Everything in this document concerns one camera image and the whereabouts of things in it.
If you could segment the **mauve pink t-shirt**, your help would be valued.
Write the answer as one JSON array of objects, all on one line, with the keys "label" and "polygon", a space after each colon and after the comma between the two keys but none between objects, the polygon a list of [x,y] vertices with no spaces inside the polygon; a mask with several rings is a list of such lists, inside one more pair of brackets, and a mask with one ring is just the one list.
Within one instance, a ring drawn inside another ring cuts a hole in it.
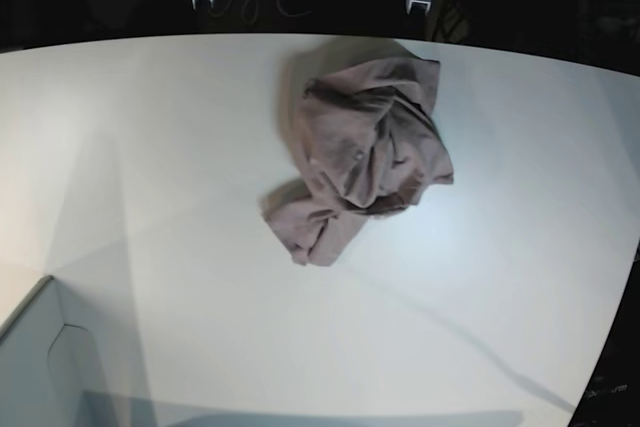
[{"label": "mauve pink t-shirt", "polygon": [[433,119],[441,70],[383,38],[337,37],[293,58],[281,131],[299,176],[266,198],[264,219],[294,263],[333,265],[369,220],[453,183]]}]

